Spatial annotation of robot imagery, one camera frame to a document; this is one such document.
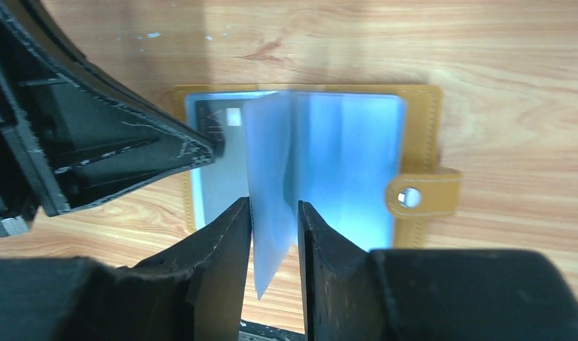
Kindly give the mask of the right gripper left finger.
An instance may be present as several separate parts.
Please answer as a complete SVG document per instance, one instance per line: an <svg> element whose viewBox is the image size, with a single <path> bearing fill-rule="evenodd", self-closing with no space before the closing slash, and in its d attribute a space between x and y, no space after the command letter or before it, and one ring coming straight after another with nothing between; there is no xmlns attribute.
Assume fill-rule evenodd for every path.
<svg viewBox="0 0 578 341"><path fill-rule="evenodd" d="M0 259L0 340L236 340L250 201L133 267Z"/></svg>

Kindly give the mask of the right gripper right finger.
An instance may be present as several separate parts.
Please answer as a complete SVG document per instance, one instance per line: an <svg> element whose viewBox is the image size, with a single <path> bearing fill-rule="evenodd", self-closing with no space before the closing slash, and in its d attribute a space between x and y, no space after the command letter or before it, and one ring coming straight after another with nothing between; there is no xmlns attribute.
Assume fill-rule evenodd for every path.
<svg viewBox="0 0 578 341"><path fill-rule="evenodd" d="M307 340L578 340L578 300L523 249L363 251L300 202Z"/></svg>

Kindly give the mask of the yellow leather card holder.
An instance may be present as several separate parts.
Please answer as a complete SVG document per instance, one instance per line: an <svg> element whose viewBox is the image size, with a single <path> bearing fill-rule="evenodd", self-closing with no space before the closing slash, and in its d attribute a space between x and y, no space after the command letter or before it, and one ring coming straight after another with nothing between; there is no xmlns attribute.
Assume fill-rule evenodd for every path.
<svg viewBox="0 0 578 341"><path fill-rule="evenodd" d="M462 175L439 165L438 87L184 85L173 113L187 123L188 95L226 92L268 93L242 108L258 296L298 242L301 201L363 251L418 247L428 221L455 213ZM184 190L197 229L190 172Z"/></svg>

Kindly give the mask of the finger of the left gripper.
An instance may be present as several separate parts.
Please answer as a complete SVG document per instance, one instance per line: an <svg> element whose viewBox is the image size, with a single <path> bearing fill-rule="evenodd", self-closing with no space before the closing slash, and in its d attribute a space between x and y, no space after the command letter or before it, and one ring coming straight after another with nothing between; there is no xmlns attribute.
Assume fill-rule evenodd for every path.
<svg viewBox="0 0 578 341"><path fill-rule="evenodd" d="M90 63L39 1L0 1L0 217L101 205L213 142Z"/></svg>

